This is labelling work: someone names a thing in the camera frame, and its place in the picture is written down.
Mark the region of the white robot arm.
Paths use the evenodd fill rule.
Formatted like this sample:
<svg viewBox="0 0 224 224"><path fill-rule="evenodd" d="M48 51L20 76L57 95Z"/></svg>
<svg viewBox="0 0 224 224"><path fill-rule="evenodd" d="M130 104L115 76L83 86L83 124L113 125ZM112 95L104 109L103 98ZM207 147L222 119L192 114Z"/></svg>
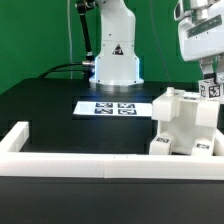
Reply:
<svg viewBox="0 0 224 224"><path fill-rule="evenodd" d="M101 50L92 53L85 14L98 7L101 14ZM134 51L136 19L124 0L78 0L86 58L93 67L91 87L109 90L143 83ZM174 19L182 58L199 61L205 79L224 84L224 0L178 0Z"/></svg>

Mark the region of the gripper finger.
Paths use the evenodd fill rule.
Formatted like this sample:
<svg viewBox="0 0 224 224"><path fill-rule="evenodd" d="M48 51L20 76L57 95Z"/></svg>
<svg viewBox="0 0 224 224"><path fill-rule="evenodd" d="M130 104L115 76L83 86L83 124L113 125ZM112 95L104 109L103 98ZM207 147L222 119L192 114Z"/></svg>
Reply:
<svg viewBox="0 0 224 224"><path fill-rule="evenodd" d="M224 83L224 54L217 57L216 82L218 84Z"/></svg>
<svg viewBox="0 0 224 224"><path fill-rule="evenodd" d="M211 79L214 77L212 57L202 58L200 60L200 68L204 79Z"/></svg>

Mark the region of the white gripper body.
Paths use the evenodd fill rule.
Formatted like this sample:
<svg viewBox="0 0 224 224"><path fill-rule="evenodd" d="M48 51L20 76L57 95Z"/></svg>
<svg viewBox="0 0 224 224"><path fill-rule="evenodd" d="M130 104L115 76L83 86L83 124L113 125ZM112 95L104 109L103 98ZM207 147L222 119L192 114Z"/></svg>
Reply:
<svg viewBox="0 0 224 224"><path fill-rule="evenodd" d="M224 53L224 0L178 0L174 19L185 61Z"/></svg>

